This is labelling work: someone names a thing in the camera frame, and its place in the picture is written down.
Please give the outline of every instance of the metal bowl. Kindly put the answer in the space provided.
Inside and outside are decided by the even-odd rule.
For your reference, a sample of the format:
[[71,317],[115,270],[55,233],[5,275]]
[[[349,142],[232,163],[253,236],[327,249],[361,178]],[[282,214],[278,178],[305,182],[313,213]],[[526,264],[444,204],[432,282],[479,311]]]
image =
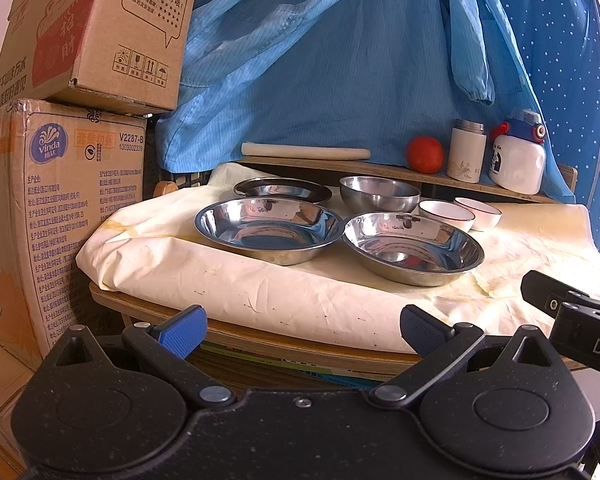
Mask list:
[[250,178],[238,182],[234,193],[239,196],[276,196],[279,198],[294,198],[319,204],[331,198],[331,191],[326,186],[321,186],[308,180],[297,178]]
[[368,270],[407,285],[446,285],[484,261],[482,247],[464,231],[405,213],[353,217],[342,239]]
[[344,231],[336,213],[276,197],[218,202],[200,211],[195,222],[203,236],[232,252],[282,266],[315,258]]
[[340,196],[354,214],[376,211],[410,213],[420,201],[420,190],[390,178],[346,176],[340,179]]

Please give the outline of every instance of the vinda logo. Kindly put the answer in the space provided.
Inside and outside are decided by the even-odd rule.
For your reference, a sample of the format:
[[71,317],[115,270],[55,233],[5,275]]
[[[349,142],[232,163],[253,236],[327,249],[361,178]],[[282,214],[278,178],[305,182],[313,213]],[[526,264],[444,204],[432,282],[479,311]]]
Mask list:
[[31,158],[37,164],[63,156],[66,152],[66,131],[60,124],[47,123],[40,126],[31,139]]

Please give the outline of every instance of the red tomato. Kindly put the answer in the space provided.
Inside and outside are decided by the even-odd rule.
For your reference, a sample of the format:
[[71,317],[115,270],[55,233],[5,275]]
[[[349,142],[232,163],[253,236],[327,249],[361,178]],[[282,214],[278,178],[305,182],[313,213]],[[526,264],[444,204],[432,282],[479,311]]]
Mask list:
[[433,137],[415,137],[407,146],[407,164],[419,173],[437,173],[444,159],[442,144]]

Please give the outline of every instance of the triangular hole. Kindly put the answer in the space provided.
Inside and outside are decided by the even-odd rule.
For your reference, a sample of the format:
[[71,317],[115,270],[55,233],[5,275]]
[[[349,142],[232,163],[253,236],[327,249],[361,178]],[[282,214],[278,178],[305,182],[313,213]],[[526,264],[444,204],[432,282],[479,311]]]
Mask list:
[[56,366],[77,365],[80,363],[88,363],[93,361],[89,349],[85,346],[84,341],[80,337],[72,337],[64,348]]
[[525,337],[522,340],[513,360],[526,365],[551,366],[551,361],[533,337]]

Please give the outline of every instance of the blue cloth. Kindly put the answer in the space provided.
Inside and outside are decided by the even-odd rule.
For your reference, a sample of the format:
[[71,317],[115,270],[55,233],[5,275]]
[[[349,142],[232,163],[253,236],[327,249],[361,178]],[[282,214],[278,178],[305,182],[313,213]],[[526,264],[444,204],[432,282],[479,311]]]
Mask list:
[[[490,129],[513,107],[540,112],[499,0],[200,3],[178,108],[156,130],[174,173],[236,160],[245,141],[368,148],[403,165],[417,135],[448,149],[456,118]],[[542,190],[573,202],[545,148]]]
[[600,6],[596,0],[500,0],[552,135],[557,162],[577,168],[600,251]]

